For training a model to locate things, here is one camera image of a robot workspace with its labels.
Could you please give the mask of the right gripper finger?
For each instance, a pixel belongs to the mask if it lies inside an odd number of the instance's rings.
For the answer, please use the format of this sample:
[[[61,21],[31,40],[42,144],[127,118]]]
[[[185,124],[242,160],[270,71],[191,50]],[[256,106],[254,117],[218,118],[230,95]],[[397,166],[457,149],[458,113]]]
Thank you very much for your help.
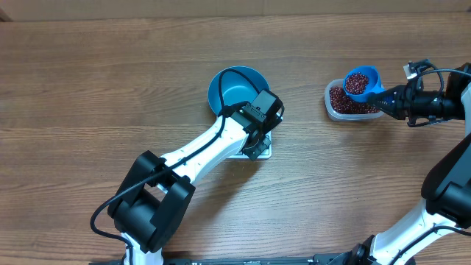
[[[404,90],[404,85],[396,85],[390,89],[375,89],[373,90],[368,98],[368,102],[395,102],[399,96],[401,95],[402,91]]]
[[[369,100],[368,104],[379,109],[394,119],[403,120],[402,110],[398,107],[398,104],[394,100],[391,102]]]

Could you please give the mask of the blue plastic measuring scoop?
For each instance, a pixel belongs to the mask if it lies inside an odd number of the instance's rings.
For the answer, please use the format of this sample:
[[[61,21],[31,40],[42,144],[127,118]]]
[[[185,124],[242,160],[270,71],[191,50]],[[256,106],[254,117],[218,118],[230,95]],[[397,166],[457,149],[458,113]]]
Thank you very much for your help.
[[[363,93],[354,94],[347,90],[347,80],[354,74],[361,74],[368,78],[368,84],[365,85]],[[366,103],[368,98],[372,95],[382,93],[385,91],[380,74],[375,66],[359,66],[350,71],[343,80],[343,89],[348,97],[355,102]]]

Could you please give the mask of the teal metal bowl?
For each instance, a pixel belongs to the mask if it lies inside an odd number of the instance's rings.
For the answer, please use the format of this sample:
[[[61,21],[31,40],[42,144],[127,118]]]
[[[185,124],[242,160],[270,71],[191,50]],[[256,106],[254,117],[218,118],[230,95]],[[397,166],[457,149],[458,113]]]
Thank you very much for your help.
[[[258,72],[257,70],[250,68],[248,66],[232,66],[229,69],[233,69],[241,72],[245,75],[253,85],[258,89],[256,91],[250,82],[242,77],[240,74],[237,74],[232,71],[228,71],[222,77],[222,93],[224,98],[225,105],[234,105],[239,102],[252,102],[259,92],[262,90],[270,90],[269,83],[266,81],[265,77]],[[210,82],[208,88],[208,104],[211,110],[219,115],[222,106],[219,98],[219,77],[221,72],[219,72]]]

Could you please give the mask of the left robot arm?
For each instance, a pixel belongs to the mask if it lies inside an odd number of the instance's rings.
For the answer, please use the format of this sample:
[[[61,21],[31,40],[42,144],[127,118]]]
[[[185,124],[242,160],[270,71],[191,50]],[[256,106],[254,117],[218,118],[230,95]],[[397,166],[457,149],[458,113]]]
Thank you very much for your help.
[[[195,182],[238,153],[256,160],[282,121],[284,106],[271,91],[252,102],[225,105],[214,124],[185,146],[160,157],[150,151],[132,164],[107,207],[125,243],[123,264],[162,264],[161,250],[180,226]]]

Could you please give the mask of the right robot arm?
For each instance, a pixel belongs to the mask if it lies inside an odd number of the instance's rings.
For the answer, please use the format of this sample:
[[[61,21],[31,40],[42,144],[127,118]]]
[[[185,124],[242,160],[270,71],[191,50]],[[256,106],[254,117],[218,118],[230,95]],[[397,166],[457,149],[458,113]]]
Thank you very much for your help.
[[[407,63],[404,72],[406,84],[385,90],[376,67],[354,68],[350,73],[368,77],[369,83],[351,99],[405,120],[409,127],[462,120],[464,139],[429,171],[411,211],[331,264],[414,264],[414,256],[441,237],[470,234],[470,64],[437,68],[425,59]]]

